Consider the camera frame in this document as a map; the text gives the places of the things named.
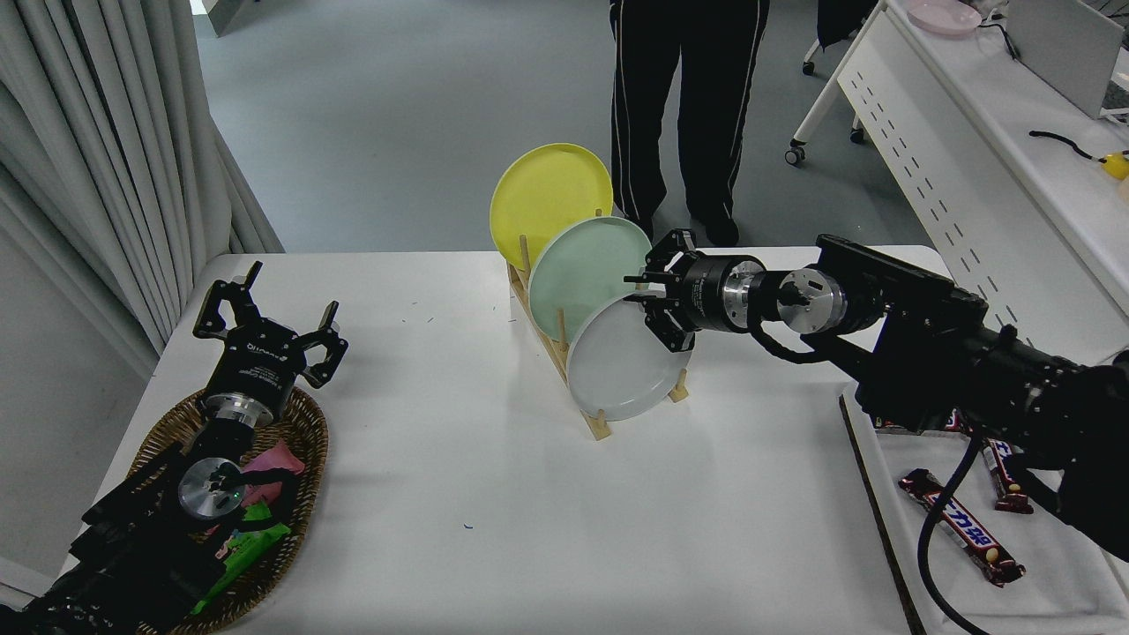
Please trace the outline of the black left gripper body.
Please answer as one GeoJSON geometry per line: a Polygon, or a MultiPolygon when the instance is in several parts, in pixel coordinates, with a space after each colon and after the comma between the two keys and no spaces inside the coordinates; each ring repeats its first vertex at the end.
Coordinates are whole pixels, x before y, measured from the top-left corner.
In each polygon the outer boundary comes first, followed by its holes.
{"type": "Polygon", "coordinates": [[[205,398],[242,395],[266,407],[271,415],[282,414],[295,380],[306,367],[297,339],[297,332],[271,320],[230,329],[221,360],[205,385],[205,398]]]}

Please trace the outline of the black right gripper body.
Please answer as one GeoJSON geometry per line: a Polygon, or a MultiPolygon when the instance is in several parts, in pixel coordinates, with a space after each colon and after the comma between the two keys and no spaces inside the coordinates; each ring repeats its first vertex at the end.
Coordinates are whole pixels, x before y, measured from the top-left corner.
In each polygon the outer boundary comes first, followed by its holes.
{"type": "Polygon", "coordinates": [[[738,264],[739,258],[735,256],[685,254],[680,258],[679,308],[693,330],[739,332],[739,325],[730,321],[723,306],[723,289],[730,278],[730,270],[738,264]]]}

